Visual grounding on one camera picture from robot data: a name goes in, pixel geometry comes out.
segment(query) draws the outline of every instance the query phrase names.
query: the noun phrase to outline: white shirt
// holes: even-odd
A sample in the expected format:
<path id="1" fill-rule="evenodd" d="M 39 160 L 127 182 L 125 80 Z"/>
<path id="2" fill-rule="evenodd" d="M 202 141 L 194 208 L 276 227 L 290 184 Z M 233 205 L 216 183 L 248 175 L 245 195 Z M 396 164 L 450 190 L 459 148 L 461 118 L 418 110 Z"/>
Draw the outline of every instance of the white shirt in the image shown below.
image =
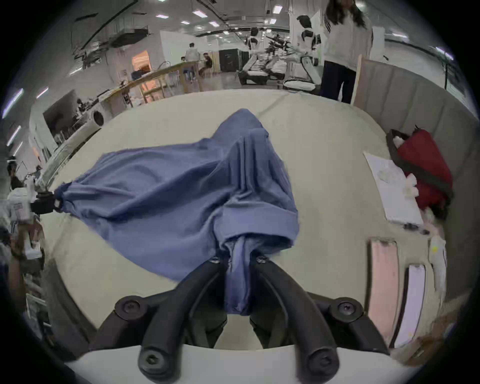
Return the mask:
<path id="1" fill-rule="evenodd" d="M 188 48 L 185 53 L 185 61 L 198 61 L 200 60 L 200 53 L 198 53 L 197 48 Z"/>
<path id="2" fill-rule="evenodd" d="M 353 22 L 352 14 L 345 12 L 343 23 L 335 25 L 324 16 L 325 33 L 328 37 L 324 59 L 353 71 L 357 70 L 359 55 L 368 59 L 373 43 L 372 23 L 365 14 L 362 15 L 365 27 Z"/>

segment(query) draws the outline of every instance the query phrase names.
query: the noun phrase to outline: black clamp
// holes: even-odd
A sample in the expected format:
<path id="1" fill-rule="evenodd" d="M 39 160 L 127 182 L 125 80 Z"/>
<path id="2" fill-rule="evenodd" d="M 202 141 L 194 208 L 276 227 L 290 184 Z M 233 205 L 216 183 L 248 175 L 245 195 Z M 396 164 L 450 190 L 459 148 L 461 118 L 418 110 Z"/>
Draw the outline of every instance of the black clamp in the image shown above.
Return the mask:
<path id="1" fill-rule="evenodd" d="M 141 345 L 140 371 L 158 383 L 180 375 L 181 345 L 213 348 L 227 322 L 228 255 L 219 254 L 168 292 L 127 296 L 99 328 L 90 350 Z M 338 371 L 337 347 L 388 354 L 360 303 L 305 292 L 265 256 L 252 258 L 250 322 L 264 348 L 295 344 L 302 382 L 325 383 Z"/>

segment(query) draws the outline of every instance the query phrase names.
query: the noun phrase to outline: beige table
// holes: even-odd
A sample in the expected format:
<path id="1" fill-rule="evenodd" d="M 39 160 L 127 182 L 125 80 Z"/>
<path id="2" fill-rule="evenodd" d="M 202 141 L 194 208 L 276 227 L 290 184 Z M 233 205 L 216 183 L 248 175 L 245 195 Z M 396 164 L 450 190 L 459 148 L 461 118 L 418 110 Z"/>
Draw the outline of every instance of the beige table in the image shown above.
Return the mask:
<path id="1" fill-rule="evenodd" d="M 305 290 L 332 298 L 350 296 L 364 303 L 367 239 L 395 238 L 401 271 L 410 263 L 426 266 L 426 293 L 417 329 L 418 335 L 424 334 L 439 306 L 427 239 L 386 221 L 362 153 L 389 157 L 385 133 L 365 112 L 350 105 L 261 89 L 175 96 L 115 117 L 66 164 L 52 188 L 87 171 L 105 152 L 209 137 L 239 108 L 248 108 L 269 131 L 273 147 L 285 162 L 299 211 L 296 244 L 273 260 Z M 43 220 L 49 256 L 57 259 L 65 286 L 97 327 L 123 296 L 148 296 L 176 285 L 119 255 L 80 220 L 57 213 Z"/>

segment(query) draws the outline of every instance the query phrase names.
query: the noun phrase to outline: white paper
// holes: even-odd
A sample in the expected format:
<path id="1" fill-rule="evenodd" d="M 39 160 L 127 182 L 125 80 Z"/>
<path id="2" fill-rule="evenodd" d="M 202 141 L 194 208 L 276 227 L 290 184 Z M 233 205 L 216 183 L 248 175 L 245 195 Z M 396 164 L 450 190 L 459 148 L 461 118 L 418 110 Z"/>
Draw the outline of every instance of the white paper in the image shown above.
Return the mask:
<path id="1" fill-rule="evenodd" d="M 423 226 L 417 201 L 404 193 L 407 178 L 403 171 L 392 160 L 370 155 L 367 152 L 363 154 L 377 184 L 386 219 L 400 224 L 411 223 Z"/>
<path id="2" fill-rule="evenodd" d="M 408 266 L 407 300 L 400 319 L 400 329 L 396 335 L 394 347 L 398 348 L 411 341 L 417 331 L 425 291 L 425 266 Z"/>

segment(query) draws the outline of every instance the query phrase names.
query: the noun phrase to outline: person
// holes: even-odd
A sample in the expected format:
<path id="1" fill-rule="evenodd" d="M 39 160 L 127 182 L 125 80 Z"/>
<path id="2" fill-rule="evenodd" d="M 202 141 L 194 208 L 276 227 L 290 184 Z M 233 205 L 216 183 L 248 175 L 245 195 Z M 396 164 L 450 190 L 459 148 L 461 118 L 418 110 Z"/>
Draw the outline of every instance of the person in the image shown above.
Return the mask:
<path id="1" fill-rule="evenodd" d="M 16 175 L 17 162 L 14 156 L 8 159 L 7 172 L 10 176 L 10 189 L 13 191 L 15 188 L 23 188 L 24 184 L 18 179 Z"/>
<path id="2" fill-rule="evenodd" d="M 317 93 L 350 103 L 359 55 L 369 57 L 373 44 L 372 23 L 358 9 L 355 0 L 330 0 L 324 15 L 328 40 L 324 52 L 324 73 Z"/>
<path id="3" fill-rule="evenodd" d="M 212 68 L 213 67 L 213 61 L 212 61 L 212 58 L 210 56 L 208 56 L 208 53 L 205 52 L 204 53 L 204 66 L 203 68 L 200 68 L 200 70 L 198 71 L 199 75 L 200 76 L 204 76 L 204 72 L 208 69 L 208 68 Z"/>
<path id="4" fill-rule="evenodd" d="M 200 60 L 200 53 L 198 53 L 197 48 L 195 48 L 194 43 L 190 43 L 190 48 L 187 49 L 185 53 L 185 60 L 186 61 L 199 61 Z"/>
<path id="5" fill-rule="evenodd" d="M 200 60 L 200 53 L 198 53 L 197 48 L 195 48 L 194 43 L 190 43 L 190 48 L 187 49 L 187 52 L 185 53 L 185 60 L 186 61 L 199 61 Z M 193 67 L 189 68 L 190 71 L 190 80 L 193 79 L 195 76 L 195 72 L 193 70 Z"/>
<path id="6" fill-rule="evenodd" d="M 182 62 L 185 62 L 185 56 L 182 56 L 182 57 L 180 58 L 180 60 L 181 60 Z M 184 69 L 183 69 L 183 74 L 188 78 L 188 80 L 191 80 L 191 79 L 193 78 L 193 72 L 192 72 L 192 70 L 189 69 L 189 68 L 184 68 Z"/>

